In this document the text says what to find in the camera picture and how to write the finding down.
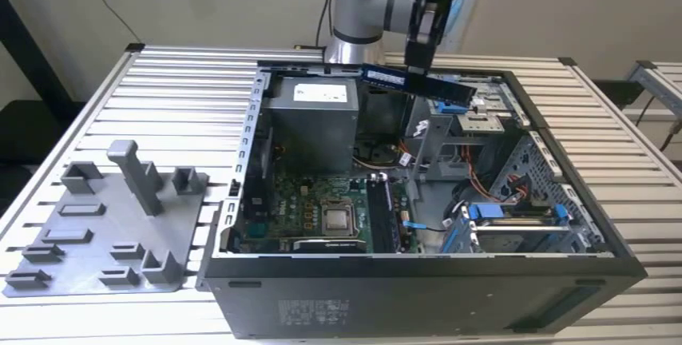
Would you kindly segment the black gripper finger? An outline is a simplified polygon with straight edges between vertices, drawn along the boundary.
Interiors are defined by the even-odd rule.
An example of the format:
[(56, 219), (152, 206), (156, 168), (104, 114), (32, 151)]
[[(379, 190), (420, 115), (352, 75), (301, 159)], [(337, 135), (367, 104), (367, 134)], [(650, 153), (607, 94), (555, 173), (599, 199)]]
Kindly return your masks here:
[(412, 74), (426, 76), (446, 25), (446, 6), (432, 0), (415, 0), (404, 47), (404, 65)]

